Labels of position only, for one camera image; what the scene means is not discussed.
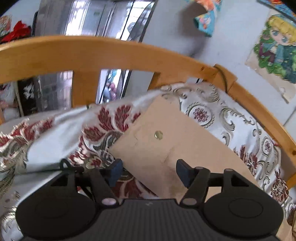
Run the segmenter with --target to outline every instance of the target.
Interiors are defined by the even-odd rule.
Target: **circular pad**
[[[94,215],[94,202],[78,193],[27,198],[20,203],[16,212],[22,233],[41,240],[60,240],[76,235],[91,222]]]
[[[275,200],[263,191],[248,188],[212,196],[204,205],[204,215],[214,229],[236,238],[270,235],[283,220],[283,211]]]

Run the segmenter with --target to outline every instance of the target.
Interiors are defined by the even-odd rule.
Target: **anime poster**
[[[258,0],[261,3],[264,3],[268,6],[273,7],[275,10],[280,13],[286,14],[292,20],[296,21],[296,14],[287,7],[287,5],[283,4],[281,0]]]
[[[271,10],[246,65],[290,102],[296,94],[296,24]]]

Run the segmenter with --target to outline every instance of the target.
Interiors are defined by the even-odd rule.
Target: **wooden chair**
[[[0,46],[0,83],[32,76],[73,71],[72,106],[94,103],[101,69],[154,72],[148,89],[189,77],[203,78],[225,90],[250,112],[278,142],[296,166],[296,143],[278,120],[222,66],[214,67],[192,58],[145,45],[116,39],[84,36],[49,36],[18,40]],[[296,173],[287,181],[296,185]]]

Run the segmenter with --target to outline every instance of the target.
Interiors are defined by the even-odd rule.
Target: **cardboard piece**
[[[163,133],[161,140],[155,138],[156,131]],[[110,153],[121,158],[134,177],[163,199],[176,198],[179,202],[187,191],[176,173],[178,159],[211,172],[232,168],[257,184],[232,150],[161,96],[110,148]],[[220,187],[209,188],[207,199],[220,191]]]

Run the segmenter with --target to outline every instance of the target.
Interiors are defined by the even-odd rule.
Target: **wall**
[[[6,11],[4,15],[12,15],[11,30],[19,20],[32,26],[34,14],[38,11],[40,2],[41,0],[19,0]]]
[[[227,67],[238,82],[263,103],[281,123],[289,118],[296,98],[285,103],[280,94],[244,63],[256,43],[269,8],[256,0],[223,1],[213,37],[200,34],[192,19],[199,9],[184,0],[158,0],[143,42],[192,55],[207,64]],[[151,73],[134,73],[126,95],[147,90]]]

